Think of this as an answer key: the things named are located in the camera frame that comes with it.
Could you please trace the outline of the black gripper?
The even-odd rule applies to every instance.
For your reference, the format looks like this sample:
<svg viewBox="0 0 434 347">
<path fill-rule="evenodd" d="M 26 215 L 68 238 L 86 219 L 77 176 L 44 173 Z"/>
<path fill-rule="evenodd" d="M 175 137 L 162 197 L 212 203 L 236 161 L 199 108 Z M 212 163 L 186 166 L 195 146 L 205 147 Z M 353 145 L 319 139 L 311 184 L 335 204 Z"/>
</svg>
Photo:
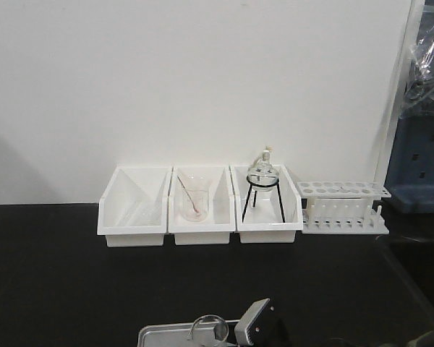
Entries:
<svg viewBox="0 0 434 347">
<path fill-rule="evenodd" d="M 289 331 L 282 319 L 257 324 L 250 329 L 253 346 L 291 347 Z"/>
</svg>

